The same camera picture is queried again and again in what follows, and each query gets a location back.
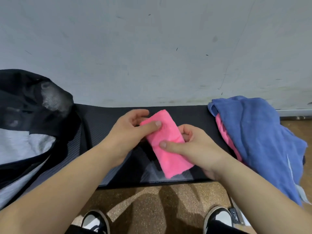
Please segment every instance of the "person's left hand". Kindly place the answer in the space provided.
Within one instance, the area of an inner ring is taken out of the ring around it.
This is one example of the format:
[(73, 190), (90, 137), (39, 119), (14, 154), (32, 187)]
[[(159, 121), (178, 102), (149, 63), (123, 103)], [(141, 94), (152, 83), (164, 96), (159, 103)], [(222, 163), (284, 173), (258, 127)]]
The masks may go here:
[(98, 144), (101, 149), (107, 151), (113, 167), (120, 165), (141, 139), (161, 127), (160, 121), (137, 126), (147, 119), (144, 116), (148, 114), (149, 111), (146, 109), (134, 109), (127, 112), (117, 120), (107, 137)]

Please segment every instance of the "pink cloth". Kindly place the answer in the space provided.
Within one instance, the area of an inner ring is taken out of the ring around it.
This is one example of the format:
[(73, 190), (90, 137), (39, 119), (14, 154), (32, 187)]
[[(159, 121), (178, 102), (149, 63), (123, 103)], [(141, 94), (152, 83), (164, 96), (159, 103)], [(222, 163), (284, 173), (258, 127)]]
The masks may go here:
[(151, 121), (161, 121), (162, 123), (162, 126), (158, 131), (149, 134), (146, 138), (158, 158), (160, 166), (165, 173), (165, 177), (171, 178), (193, 167), (194, 165), (180, 154), (169, 153), (159, 147), (159, 143), (163, 140), (185, 143), (179, 128), (169, 113), (166, 110), (161, 110), (147, 120), (141, 122), (140, 125), (145, 125)]
[(225, 143), (227, 143), (227, 145), (234, 151), (234, 153), (235, 153), (235, 155), (237, 157), (237, 160), (241, 162), (242, 158), (240, 156), (240, 153), (236, 149), (233, 141), (231, 140), (230, 136), (227, 133), (227, 130), (225, 129), (225, 126), (224, 126), (224, 124), (223, 124), (223, 122), (221, 120), (221, 117), (220, 117), (220, 113), (218, 113), (217, 116), (216, 116), (216, 124), (218, 126), (220, 134), (221, 134), (222, 138), (224, 139)]

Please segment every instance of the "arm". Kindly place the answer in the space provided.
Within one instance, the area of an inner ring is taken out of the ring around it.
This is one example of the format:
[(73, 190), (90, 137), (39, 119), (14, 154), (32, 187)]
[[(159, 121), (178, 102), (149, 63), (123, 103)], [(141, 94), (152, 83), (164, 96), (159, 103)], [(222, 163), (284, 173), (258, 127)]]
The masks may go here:
[(0, 233), (64, 233), (108, 171), (161, 126), (151, 122), (135, 127), (148, 114), (148, 110), (128, 112), (100, 144), (0, 211)]
[(310, 233), (312, 216), (260, 175), (240, 163), (201, 129), (179, 126), (186, 143), (163, 141), (160, 146), (187, 157), (219, 181), (258, 234)]

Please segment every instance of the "brown floor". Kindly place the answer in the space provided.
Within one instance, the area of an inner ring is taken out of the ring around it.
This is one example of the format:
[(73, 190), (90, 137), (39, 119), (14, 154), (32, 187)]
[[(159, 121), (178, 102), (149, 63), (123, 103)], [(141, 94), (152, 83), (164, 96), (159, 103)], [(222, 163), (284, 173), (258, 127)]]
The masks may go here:
[[(312, 121), (284, 121), (298, 137), (312, 145)], [(307, 148), (301, 180), (312, 201), (312, 148)], [(202, 233), (206, 213), (216, 205), (230, 206), (225, 189), (218, 182), (137, 189), (96, 191), (73, 224), (91, 209), (110, 218), (111, 233)], [(312, 213), (311, 205), (304, 205)]]

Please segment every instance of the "blue garment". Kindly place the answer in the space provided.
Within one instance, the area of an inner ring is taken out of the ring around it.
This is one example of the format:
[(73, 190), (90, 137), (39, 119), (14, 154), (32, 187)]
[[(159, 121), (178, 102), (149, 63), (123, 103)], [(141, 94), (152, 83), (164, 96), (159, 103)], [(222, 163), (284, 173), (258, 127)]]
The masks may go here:
[(220, 113), (244, 163), (301, 205), (295, 184), (302, 177), (307, 143), (280, 124), (276, 110), (262, 98), (243, 96), (213, 99), (208, 109), (214, 116)]

